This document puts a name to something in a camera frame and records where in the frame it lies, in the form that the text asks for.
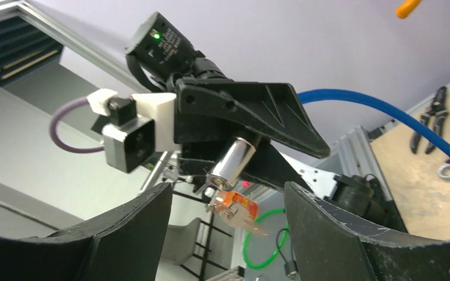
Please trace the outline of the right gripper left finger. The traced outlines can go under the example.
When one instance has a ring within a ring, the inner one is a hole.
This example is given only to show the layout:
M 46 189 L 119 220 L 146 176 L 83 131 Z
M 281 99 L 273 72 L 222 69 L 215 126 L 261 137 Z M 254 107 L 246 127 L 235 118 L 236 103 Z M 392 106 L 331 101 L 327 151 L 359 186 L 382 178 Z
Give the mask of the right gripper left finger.
M 0 280 L 154 280 L 171 204 L 160 183 L 48 237 L 0 237 Z

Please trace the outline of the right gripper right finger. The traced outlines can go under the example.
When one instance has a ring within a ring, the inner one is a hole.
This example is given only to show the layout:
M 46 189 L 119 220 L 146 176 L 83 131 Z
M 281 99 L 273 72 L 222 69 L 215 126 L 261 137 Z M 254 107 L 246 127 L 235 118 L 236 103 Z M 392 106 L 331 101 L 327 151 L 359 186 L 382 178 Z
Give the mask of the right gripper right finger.
M 450 280 L 450 240 L 377 225 L 294 182 L 284 202 L 301 280 Z

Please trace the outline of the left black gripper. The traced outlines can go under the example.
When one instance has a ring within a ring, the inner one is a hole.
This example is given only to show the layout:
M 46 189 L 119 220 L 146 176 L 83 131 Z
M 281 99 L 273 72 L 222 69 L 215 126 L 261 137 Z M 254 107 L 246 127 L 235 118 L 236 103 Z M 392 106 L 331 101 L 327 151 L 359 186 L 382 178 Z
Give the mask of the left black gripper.
M 287 160 L 261 136 L 316 158 L 329 156 L 329 145 L 312 125 L 288 83 L 233 81 L 223 78 L 175 78 L 175 141 L 182 145 L 178 164 L 184 172 L 208 172 L 234 136 L 257 150 L 244 169 L 244 180 L 284 192 L 286 182 L 312 189 Z

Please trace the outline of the blue lock key bunch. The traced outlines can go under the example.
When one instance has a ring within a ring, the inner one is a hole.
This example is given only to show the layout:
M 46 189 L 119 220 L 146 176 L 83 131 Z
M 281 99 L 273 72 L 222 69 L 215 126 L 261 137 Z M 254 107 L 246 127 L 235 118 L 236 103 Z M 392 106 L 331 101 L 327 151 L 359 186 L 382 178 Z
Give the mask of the blue lock key bunch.
M 208 187 L 204 191 L 204 195 L 210 198 L 210 202 L 205 205 L 207 213 L 217 212 L 222 217 L 232 219 L 237 211 L 233 211 L 231 206 L 234 205 L 235 191 L 223 191 Z

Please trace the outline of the blue cable lock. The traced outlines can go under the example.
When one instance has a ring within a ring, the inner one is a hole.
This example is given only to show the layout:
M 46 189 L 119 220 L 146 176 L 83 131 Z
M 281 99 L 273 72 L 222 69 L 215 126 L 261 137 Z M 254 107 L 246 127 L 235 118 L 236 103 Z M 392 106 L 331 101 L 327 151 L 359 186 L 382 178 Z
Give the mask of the blue cable lock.
M 341 89 L 317 89 L 298 95 L 291 90 L 281 95 L 263 91 L 262 105 L 255 106 L 259 111 L 260 136 L 313 157 L 327 157 L 329 147 L 314 129 L 303 109 L 303 104 L 325 100 L 354 102 L 381 111 L 427 138 L 450 157 L 450 144 L 404 111 L 378 98 Z

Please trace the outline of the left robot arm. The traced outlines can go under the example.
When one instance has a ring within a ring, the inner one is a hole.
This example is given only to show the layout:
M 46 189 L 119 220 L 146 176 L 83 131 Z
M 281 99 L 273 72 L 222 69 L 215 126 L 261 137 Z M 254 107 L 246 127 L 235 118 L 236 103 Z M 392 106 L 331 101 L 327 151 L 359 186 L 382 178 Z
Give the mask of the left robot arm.
M 272 141 L 317 158 L 329 155 L 292 85 L 227 78 L 159 12 L 139 27 L 125 58 L 131 74 L 158 98 L 169 91 L 165 116 L 178 162 L 220 189 L 213 208 L 227 219 L 236 220 L 239 207 L 245 220 L 257 215 L 234 190 L 239 180 L 279 191 L 287 181 L 301 182 Z

